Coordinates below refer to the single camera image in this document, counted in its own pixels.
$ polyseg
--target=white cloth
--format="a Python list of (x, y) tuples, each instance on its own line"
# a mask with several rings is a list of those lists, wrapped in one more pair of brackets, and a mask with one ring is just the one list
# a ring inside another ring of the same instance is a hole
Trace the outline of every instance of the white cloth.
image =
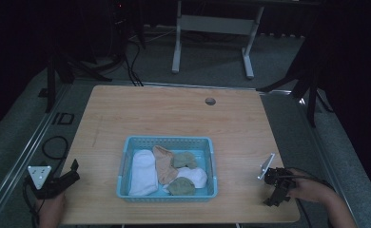
[(132, 161), (130, 196), (147, 196), (159, 188), (155, 156), (150, 150), (135, 153)]
[[(177, 170), (179, 171), (179, 174), (177, 175), (176, 179), (178, 179), (180, 177), (188, 178), (194, 183), (195, 188), (205, 188), (206, 180), (207, 180), (208, 176), (207, 176), (206, 172), (204, 171), (204, 169), (202, 169), (200, 167), (197, 167), (197, 168), (194, 168), (194, 169), (190, 169), (188, 167), (182, 167), (182, 168), (178, 168)], [(169, 185), (170, 185), (170, 183), (165, 184), (163, 186), (163, 190), (165, 192), (168, 192), (167, 188), (168, 188)]]

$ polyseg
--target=green cloth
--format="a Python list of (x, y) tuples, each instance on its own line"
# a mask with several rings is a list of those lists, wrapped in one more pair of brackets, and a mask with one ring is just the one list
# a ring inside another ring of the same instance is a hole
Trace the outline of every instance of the green cloth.
[(169, 184), (167, 190), (172, 196), (193, 196), (195, 185), (190, 179), (180, 177)]
[(191, 152), (182, 152), (174, 154), (172, 165), (175, 168), (188, 167), (194, 169), (197, 167), (197, 161)]

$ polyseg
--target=dark background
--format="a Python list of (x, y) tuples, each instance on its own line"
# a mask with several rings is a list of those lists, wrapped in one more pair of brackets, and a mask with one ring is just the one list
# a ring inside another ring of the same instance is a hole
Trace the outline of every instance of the dark background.
[[(144, 24), (175, 25), (175, 1), (141, 3)], [(94, 62), (111, 54), (109, 45), (119, 48), (116, 35), (110, 43), (111, 4), (108, 0), (0, 1), (0, 121), (56, 49)], [(184, 11), (200, 13), (200, 6), (190, 2)], [(217, 4), (205, 7), (204, 13), (254, 18), (251, 11), (254, 7)], [(294, 68), (304, 67), (311, 59), (307, 57), (328, 48), (320, 88), (371, 180), (371, 0), (328, 1), (311, 30), (317, 15), (317, 9), (271, 5), (264, 11), (259, 33), (305, 36)]]

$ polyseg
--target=gray floor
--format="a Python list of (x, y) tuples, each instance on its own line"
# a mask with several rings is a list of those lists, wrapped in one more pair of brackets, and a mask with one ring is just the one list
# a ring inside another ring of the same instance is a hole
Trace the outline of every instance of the gray floor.
[[(159, 28), (157, 32), (163, 34), (171, 30), (172, 28)], [(246, 44), (245, 37), (235, 37), (227, 42), (202, 43), (195, 42), (198, 36), (184, 34), (178, 74), (171, 73), (174, 36), (146, 39), (151, 41), (146, 43), (146, 49), (141, 49), (134, 65), (134, 71), (146, 86), (159, 84), (243, 89), (267, 86), (281, 79), (303, 42), (303, 39), (293, 37), (281, 39), (271, 36), (258, 37), (251, 54), (255, 78), (249, 80), (244, 76), (241, 58), (241, 48)], [(127, 53), (129, 60), (134, 58), (135, 53), (136, 47), (129, 46)], [(110, 85), (131, 86), (124, 66), (108, 70), (103, 74), (113, 79), (112, 83), (108, 83)], [(40, 89), (47, 86), (46, 76), (46, 72), (43, 71), (33, 78), (9, 114), (0, 123), (0, 189), (5, 191), (1, 195), (7, 193), (0, 200), (2, 208), (0, 227), (30, 227), (29, 212), (23, 202), (21, 188), (21, 177), (26, 173), (25, 170), (13, 169), (16, 161), (20, 161), (20, 164), (43, 161), (45, 157), (41, 153), (41, 144), (52, 136), (61, 135), (71, 142), (92, 88), (101, 84), (87, 77), (78, 77), (73, 85), (58, 84), (60, 102), (51, 113), (46, 115), (44, 110), (47, 101), (37, 97)], [(291, 90), (294, 84), (295, 82), (291, 82), (280, 87), (280, 91), (262, 96), (284, 165), (300, 167), (329, 180), (347, 200), (358, 225), (371, 227), (371, 183), (356, 157), (355, 150), (337, 117), (325, 111), (321, 105), (317, 105), (316, 109), (317, 127), (309, 126), (304, 117), (305, 106), (284, 92)], [(72, 125), (52, 124), (51, 120), (57, 112), (75, 114)], [(52, 149), (57, 153), (62, 150), (58, 146)], [(25, 160), (19, 157), (22, 154), (26, 155)], [(51, 165), (56, 164), (55, 161), (48, 162)], [(1, 185), (3, 183), (10, 186), (6, 188)], [(327, 216), (320, 205), (303, 202), (303, 208), (313, 227), (326, 227)], [(218, 227), (218, 225), (211, 224), (204, 227)], [(220, 227), (235, 227), (235, 224), (224, 224)], [(308, 227), (308, 221), (301, 210), (301, 219), (295, 223), (243, 224), (243, 227)]]

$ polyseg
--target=beige cloth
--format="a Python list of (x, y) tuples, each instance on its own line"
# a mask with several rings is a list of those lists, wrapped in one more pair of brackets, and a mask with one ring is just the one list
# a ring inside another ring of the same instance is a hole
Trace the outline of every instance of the beige cloth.
[(156, 160), (159, 183), (167, 184), (173, 181), (177, 177), (177, 174), (179, 174), (179, 171), (171, 165), (171, 160), (174, 157), (173, 152), (160, 145), (155, 145), (153, 146), (153, 155)]

